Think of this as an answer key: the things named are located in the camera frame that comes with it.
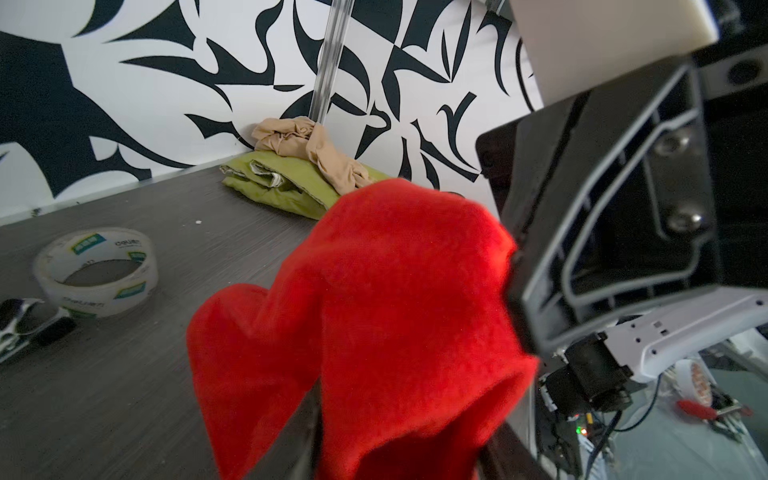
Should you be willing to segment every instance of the wall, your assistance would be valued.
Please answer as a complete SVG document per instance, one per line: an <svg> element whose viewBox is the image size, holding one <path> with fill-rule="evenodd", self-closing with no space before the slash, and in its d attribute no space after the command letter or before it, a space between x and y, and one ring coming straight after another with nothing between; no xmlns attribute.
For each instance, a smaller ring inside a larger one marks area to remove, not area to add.
<svg viewBox="0 0 768 480"><path fill-rule="evenodd" d="M0 223L248 151L255 123L307 114L329 3L3 2ZM358 0L333 140L492 206L475 139L540 106L518 41L469 0Z"/></svg>

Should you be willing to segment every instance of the tape roll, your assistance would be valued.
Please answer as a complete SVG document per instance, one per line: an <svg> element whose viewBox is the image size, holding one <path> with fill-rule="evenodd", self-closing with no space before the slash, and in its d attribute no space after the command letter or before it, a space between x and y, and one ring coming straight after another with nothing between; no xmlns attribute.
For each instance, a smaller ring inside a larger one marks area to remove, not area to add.
<svg viewBox="0 0 768 480"><path fill-rule="evenodd" d="M70 286L75 272L106 260L133 260L141 265L119 280L95 286ZM50 301L75 318L115 315L138 305L157 285L157 261L152 242L142 233L108 227L65 235L48 245L32 265Z"/></svg>

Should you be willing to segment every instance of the crumpled beige fabric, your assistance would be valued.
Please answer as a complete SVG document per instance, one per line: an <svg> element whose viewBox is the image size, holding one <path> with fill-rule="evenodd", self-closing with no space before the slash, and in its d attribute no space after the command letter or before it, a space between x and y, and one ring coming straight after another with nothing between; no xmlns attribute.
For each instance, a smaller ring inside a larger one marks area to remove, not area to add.
<svg viewBox="0 0 768 480"><path fill-rule="evenodd" d="M253 130L256 150L271 150L283 157L311 161L340 195L373 183L357 160L338 152L321 124L307 117L267 118Z"/></svg>

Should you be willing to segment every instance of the gray wooden table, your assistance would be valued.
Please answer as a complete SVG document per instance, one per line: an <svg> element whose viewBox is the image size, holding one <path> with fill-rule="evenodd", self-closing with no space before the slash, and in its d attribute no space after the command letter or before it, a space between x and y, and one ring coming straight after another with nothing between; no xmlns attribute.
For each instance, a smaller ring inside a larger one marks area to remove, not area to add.
<svg viewBox="0 0 768 480"><path fill-rule="evenodd" d="M0 364L0 478L218 478L192 389L187 324L227 285L270 286L315 224L220 180L218 169L201 170L0 227L0 300L44 298L35 255L92 227L147 234L160 272L136 309L79 321L64 339Z"/></svg>

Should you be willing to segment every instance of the folded green fabric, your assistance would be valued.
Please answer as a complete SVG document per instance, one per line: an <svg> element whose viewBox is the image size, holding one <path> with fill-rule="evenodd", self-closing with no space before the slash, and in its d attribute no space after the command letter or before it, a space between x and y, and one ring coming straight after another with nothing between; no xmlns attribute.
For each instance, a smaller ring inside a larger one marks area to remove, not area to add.
<svg viewBox="0 0 768 480"><path fill-rule="evenodd" d="M368 167L369 176L389 175ZM252 151L220 166L222 183L254 202L319 220L341 197L312 162L281 157L272 151Z"/></svg>

